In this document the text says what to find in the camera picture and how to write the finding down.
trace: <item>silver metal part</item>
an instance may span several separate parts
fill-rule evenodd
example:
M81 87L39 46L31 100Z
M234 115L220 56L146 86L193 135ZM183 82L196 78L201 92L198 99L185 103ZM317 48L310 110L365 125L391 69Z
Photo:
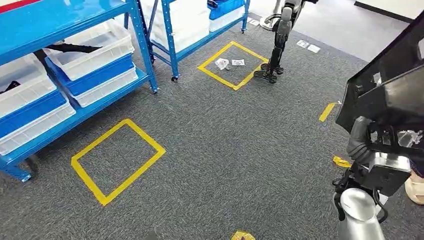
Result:
M377 219L376 204L364 190L349 188L340 197L346 215L338 225L340 240L384 240Z
M284 4L286 4L286 3L288 3L288 4L291 4L291 5L293 5L294 7L293 8L291 8L291 7L284 7L282 10L281 10L281 19L283 20L283 21L289 21L289 20L291 20L292 19L292 14L296 14L297 12L299 12L302 8L303 8L303 4L302 4L302 0L285 0L285 1L281 1L281 0L277 0L276 2L275 2L275 6L274 6L274 9L273 9L273 11L272 11L272 14L270 15L270 16L268 16L268 17L262 17L260 20L259 20L259 25L262 27L262 28L264 28L264 29L266 29L266 30L268 30L268 31L272 31L273 30L273 26L274 26L274 24L278 21L278 18L274 18L274 19L272 19L272 20L269 20L269 18L270 17L272 17L273 15L275 15L275 14L279 14L280 13L280 6L281 5L283 5L284 6Z
M292 13L293 13L293 8L291 7L284 7L281 11L281 20L283 20L284 22L288 22L292 19Z
M369 172L373 167L389 167L398 171L411 172L411 165L409 158L395 154L388 154L384 152L376 152L374 159L369 163Z
M272 14L271 14L271 16L273 15L273 14L279 14L280 12L280 5L281 5L281 0L277 0L276 1L276 3L275 3L275 7L274 7L274 10L272 11ZM264 29L266 29L266 30L268 30L268 31L272 31L273 30L273 26L274 26L274 24L278 21L278 18L274 18L274 19L272 19L272 20L268 20L268 18L269 17L262 17L260 20L259 20L259 25L262 27L262 28L264 28Z

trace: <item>white paper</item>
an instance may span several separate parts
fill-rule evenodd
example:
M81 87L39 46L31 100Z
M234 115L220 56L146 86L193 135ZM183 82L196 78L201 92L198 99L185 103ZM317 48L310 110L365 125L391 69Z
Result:
M307 42L305 42L303 40L299 40L296 44L299 45L299 46L301 46L304 49L309 45L309 43L307 43Z
M232 59L231 60L231 64L233 66L244 66L245 65L245 60L244 59L240 59L240 60Z
M253 19L252 21L249 22L250 24L254 25L254 26L258 26L259 25L259 21Z
M225 58L219 58L215 61L215 64L218 66L220 70L225 69L225 67L230 63L228 59Z
M318 53L321 48L311 44L311 45L309 45L309 47L307 49L311 52Z

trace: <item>gray carpet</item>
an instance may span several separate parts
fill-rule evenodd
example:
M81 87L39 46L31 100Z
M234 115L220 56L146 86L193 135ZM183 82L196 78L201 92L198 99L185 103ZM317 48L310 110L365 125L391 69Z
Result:
M2 175L0 239L129 240L157 231L166 240L217 240L236 230L258 240L336 238L331 180L343 170L332 158L347 135L334 124L336 109L326 122L318 118L366 63L293 32L278 82L252 79L234 91L197 66L230 41L270 55L271 32L249 25L240 34L239 27L184 59L176 84L156 61L157 95L145 85L41 150L36 179L22 184ZM297 46L300 39L321 51ZM134 61L141 66L140 56ZM126 118L166 153L103 207L71 157ZM80 162L107 194L153 153L123 128ZM423 208L403 188L386 206L387 239L422 239Z

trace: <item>floor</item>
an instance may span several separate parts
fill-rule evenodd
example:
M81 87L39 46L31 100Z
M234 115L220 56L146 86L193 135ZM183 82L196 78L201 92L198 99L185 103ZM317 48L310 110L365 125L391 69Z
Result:
M154 64L160 86L147 86L71 130L37 155L39 175L25 184L0 178L0 239L230 239L235 231L256 239L334 239L338 220L331 180L343 169L332 158L347 134L328 103L342 99L346 80L365 61L293 31L270 85L252 79L238 91L197 69L231 41L268 56L272 32L235 26L180 63L180 82ZM313 53L299 40L321 48ZM244 58L239 76L258 60L238 48L219 57ZM142 66L140 56L134 62ZM236 84L240 79L206 66ZM124 119L142 128L166 153L106 206L70 165L71 157ZM108 195L155 150L124 126L78 160ZM386 204L388 239L419 239L424 211L401 188Z
M275 0L251 0L249 10L259 16L268 16L275 3ZM294 30L370 62L408 23L354 3L355 0L306 2Z

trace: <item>white plastic bin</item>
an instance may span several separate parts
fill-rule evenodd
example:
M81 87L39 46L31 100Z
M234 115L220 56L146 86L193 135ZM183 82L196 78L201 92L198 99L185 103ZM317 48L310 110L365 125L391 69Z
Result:
M134 67L78 96L72 95L72 97L79 103L81 107L85 108L88 105L115 92L116 90L134 82L138 78L139 77L137 76L136 68Z
M70 36L65 39L65 43L102 47L91 53L46 50L51 61L61 68L71 81L134 52L130 33L113 19Z
M4 92L12 81L20 85ZM0 66L0 118L56 90L35 55L29 54Z
M209 24L199 30L193 31L192 29L187 29L188 31L183 31L176 33L173 36L174 39L174 45L175 45L175 52L178 53L181 50L184 50L185 48L189 47L190 45L196 43L197 41L201 40L202 38L209 35ZM155 42L161 44L164 46L167 50L169 50L168 45L168 39L166 36L163 35L156 35L155 33L151 33L150 39L154 40Z
M0 155L7 155L65 121L75 113L74 108L67 101L55 110L0 138Z
M150 19L155 0L140 0L140 2L141 7L143 9L143 14L149 17ZM208 2L206 0L177 0L169 4L169 10L172 20L174 20L174 17L181 17L183 15L197 15L206 9L208 9ZM162 11L161 0L159 0L159 2L157 3L155 15L162 15L163 18L164 13Z
M197 16L193 22L185 22L185 27L172 29L176 53L209 35L210 13L211 10L207 9L201 15ZM150 39L163 45L167 50L169 50L167 33L164 26L158 27L154 25Z
M234 22L235 20L243 17L244 13L245 13L245 6L241 6L241 7L237 8L236 10L232 10L229 13L227 13L227 14L221 16L221 17L218 17L215 20L210 20L209 30L211 32L215 32L215 31L227 26L231 22Z

